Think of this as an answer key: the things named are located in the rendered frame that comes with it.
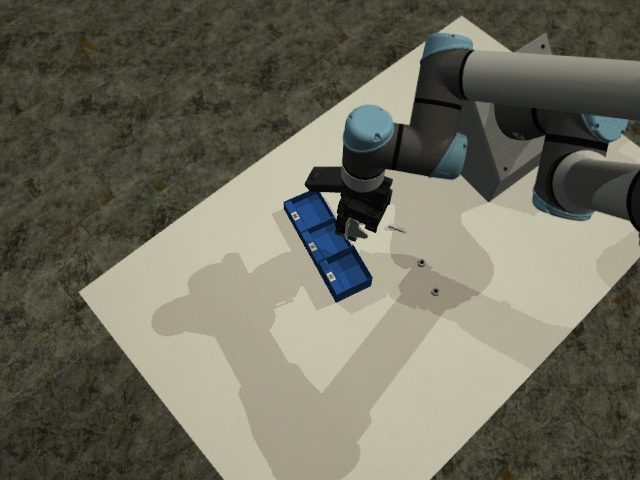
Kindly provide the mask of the blue rack of bins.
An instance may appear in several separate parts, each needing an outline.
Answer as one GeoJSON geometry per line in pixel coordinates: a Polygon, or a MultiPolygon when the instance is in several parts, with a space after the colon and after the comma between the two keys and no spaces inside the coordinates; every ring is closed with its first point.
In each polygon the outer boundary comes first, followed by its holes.
{"type": "Polygon", "coordinates": [[[372,275],[349,240],[335,234],[336,218],[320,192],[307,191],[284,210],[335,302],[372,284],[372,275]]]}

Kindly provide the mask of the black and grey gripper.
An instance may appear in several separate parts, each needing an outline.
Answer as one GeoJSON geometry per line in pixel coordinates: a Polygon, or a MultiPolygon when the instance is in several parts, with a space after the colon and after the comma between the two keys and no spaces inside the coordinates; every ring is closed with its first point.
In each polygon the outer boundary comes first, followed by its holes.
{"type": "Polygon", "coordinates": [[[340,194],[341,199],[337,208],[338,215],[336,220],[336,230],[343,239],[348,240],[348,235],[363,239],[368,238],[368,234],[359,227],[359,222],[365,224],[365,229],[374,233],[377,232],[377,227],[386,211],[386,208],[390,205],[393,191],[390,189],[392,182],[393,179],[384,176],[382,184],[375,190],[369,192],[357,192],[347,187],[342,180],[344,188],[349,193],[340,194]],[[389,191],[388,197],[387,191],[389,191]],[[355,195],[359,195],[360,197],[355,195]]]}

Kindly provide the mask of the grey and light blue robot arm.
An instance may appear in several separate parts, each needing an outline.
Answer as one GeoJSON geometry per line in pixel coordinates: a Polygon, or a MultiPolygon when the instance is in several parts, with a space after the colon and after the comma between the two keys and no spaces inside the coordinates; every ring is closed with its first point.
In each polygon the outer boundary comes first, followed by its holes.
{"type": "Polygon", "coordinates": [[[377,105],[355,108],[345,122],[342,167],[313,167],[305,186],[349,193],[343,180],[369,192],[385,169],[458,178],[468,144],[457,132],[463,100],[495,103],[496,122],[511,139],[545,135],[533,186],[538,210],[586,221],[594,209],[640,231],[640,164],[606,159],[628,120],[640,121],[640,61],[473,50],[457,34],[426,39],[410,125],[393,125],[377,105]]]}

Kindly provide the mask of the green 9v battery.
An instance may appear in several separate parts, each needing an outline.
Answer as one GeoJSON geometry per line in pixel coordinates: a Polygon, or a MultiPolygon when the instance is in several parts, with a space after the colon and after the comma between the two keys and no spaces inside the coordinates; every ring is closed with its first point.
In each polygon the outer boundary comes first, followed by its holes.
{"type": "MultiPolygon", "coordinates": [[[[341,236],[341,235],[339,234],[339,232],[337,232],[337,230],[336,230],[336,229],[335,229],[335,234],[337,234],[337,235],[341,236]]],[[[355,241],[356,241],[356,239],[358,239],[358,237],[348,235],[348,239],[349,239],[349,240],[351,240],[351,241],[354,241],[354,242],[355,242],[355,241]]]]}

